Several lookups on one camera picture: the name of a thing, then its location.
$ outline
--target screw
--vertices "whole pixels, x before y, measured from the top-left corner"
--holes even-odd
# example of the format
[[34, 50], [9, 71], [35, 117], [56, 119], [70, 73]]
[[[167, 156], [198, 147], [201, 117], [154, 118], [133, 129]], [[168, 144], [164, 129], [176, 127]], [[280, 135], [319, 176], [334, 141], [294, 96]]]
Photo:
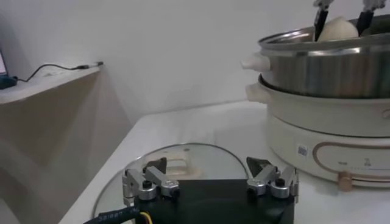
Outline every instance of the screw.
[[286, 182], [284, 181], [284, 179], [278, 178], [275, 180], [275, 185], [277, 187], [284, 187], [286, 185]]
[[143, 189], [150, 189], [152, 188], [152, 182], [150, 182], [149, 180], [145, 180], [142, 182], [142, 188]]

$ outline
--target white countertop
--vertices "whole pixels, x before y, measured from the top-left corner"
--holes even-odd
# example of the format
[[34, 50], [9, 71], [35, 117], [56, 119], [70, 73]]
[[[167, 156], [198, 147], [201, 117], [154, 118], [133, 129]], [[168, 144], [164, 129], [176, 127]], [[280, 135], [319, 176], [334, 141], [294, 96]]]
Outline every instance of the white countertop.
[[[243, 161], [247, 156], [286, 164], [266, 147], [266, 107], [240, 102], [145, 116], [140, 119], [60, 224], [84, 223], [110, 179], [135, 158], [183, 142], [216, 144]], [[300, 173], [298, 224], [390, 223], [390, 190], [355, 188], [339, 192], [335, 183]]]

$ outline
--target glass pot lid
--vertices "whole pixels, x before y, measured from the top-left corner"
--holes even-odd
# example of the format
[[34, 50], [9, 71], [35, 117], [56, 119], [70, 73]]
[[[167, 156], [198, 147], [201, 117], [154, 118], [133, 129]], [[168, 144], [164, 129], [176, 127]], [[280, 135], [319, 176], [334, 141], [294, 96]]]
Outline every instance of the glass pot lid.
[[[244, 164], [237, 156], [215, 145], [188, 143], [163, 147], [132, 161], [127, 168], [142, 171], [150, 161], [165, 157], [166, 174], [175, 180], [248, 179]], [[122, 194], [122, 172], [104, 187], [96, 200], [92, 216], [125, 208]]]

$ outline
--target black cable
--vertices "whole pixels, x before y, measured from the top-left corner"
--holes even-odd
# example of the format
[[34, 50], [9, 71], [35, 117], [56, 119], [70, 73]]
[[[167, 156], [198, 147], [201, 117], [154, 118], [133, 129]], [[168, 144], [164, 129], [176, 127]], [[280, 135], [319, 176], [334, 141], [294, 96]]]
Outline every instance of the black cable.
[[140, 210], [136, 207], [128, 207], [116, 211], [100, 213], [96, 218], [84, 224], [119, 224], [140, 216]]
[[37, 68], [37, 70], [35, 70], [35, 72], [32, 75], [30, 75], [30, 77], [28, 79], [26, 79], [26, 80], [18, 79], [18, 81], [22, 81], [22, 82], [30, 81], [30, 79], [32, 79], [38, 73], [38, 71], [40, 71], [44, 67], [57, 67], [57, 68], [68, 70], [68, 71], [74, 71], [74, 70], [80, 70], [80, 69], [88, 69], [88, 68], [92, 68], [93, 66], [100, 66], [100, 65], [103, 65], [102, 61], [97, 62], [95, 65], [79, 65], [79, 66], [76, 66], [73, 68], [67, 68], [64, 66], [56, 65], [56, 64], [43, 64], [43, 65], [39, 66], [39, 68]]

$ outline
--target white wall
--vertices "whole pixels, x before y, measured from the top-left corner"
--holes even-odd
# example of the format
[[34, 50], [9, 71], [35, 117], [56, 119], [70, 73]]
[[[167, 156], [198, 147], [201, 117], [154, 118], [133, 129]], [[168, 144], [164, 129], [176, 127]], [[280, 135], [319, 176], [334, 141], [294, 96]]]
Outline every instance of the white wall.
[[[335, 1], [330, 17], [357, 17], [361, 2]], [[25, 77], [46, 61], [103, 60], [135, 122], [145, 113], [244, 99], [243, 86], [256, 77], [238, 62], [258, 49], [260, 37], [311, 25], [312, 3], [1, 0], [0, 8], [15, 34], [3, 45], [23, 65], [14, 74]]]
[[[332, 4], [330, 18], [357, 17], [361, 1], [337, 0]], [[59, 203], [55, 205], [53, 193], [45, 194], [39, 184], [49, 184], [60, 173], [65, 174], [69, 184], [62, 191], [70, 189], [73, 196], [81, 191], [130, 128], [116, 96], [133, 124], [147, 113], [243, 100], [244, 85], [255, 82], [257, 76], [242, 71], [239, 61], [258, 50], [257, 40], [261, 37], [310, 26], [316, 13], [312, 3], [313, 0], [0, 0], [0, 44], [11, 75], [25, 78], [44, 62], [76, 65], [102, 60], [106, 64], [101, 72], [105, 87], [94, 87], [96, 81], [89, 80], [37, 96], [27, 105], [20, 102], [5, 109], [0, 107], [4, 115], [20, 113], [9, 119], [8, 126], [0, 128], [2, 143], [8, 144], [3, 153], [10, 153], [8, 156], [14, 156], [21, 164], [30, 164], [25, 170], [37, 165], [35, 170], [41, 176], [49, 171], [49, 177], [31, 189], [19, 186], [20, 191], [11, 194], [18, 188], [4, 187], [4, 192], [14, 195], [11, 207], [19, 209], [16, 213], [25, 217], [26, 223], [43, 223], [41, 207], [54, 211], [50, 221], [58, 219], [73, 198], [55, 198]], [[83, 112], [72, 114], [65, 105], [72, 97], [77, 98], [72, 94], [83, 89], [89, 89], [84, 100], [72, 104], [77, 111], [84, 108]], [[87, 97], [88, 93], [94, 93], [94, 97]], [[48, 110], [60, 113], [70, 127], [62, 124], [51, 129], [50, 125], [41, 125], [44, 115], [40, 111], [47, 97], [52, 105], [56, 99], [70, 97]], [[98, 107], [96, 100], [102, 100]], [[100, 115], [94, 119], [88, 116], [95, 112]], [[29, 115], [19, 127], [18, 120], [24, 114]], [[40, 130], [29, 136], [35, 126]], [[17, 170], [9, 161], [0, 161], [6, 169], [0, 177], [19, 183], [23, 176], [9, 175], [9, 169]], [[72, 172], [64, 172], [67, 164]], [[18, 197], [29, 198], [28, 203], [15, 201]], [[34, 205], [35, 210], [28, 213]]]

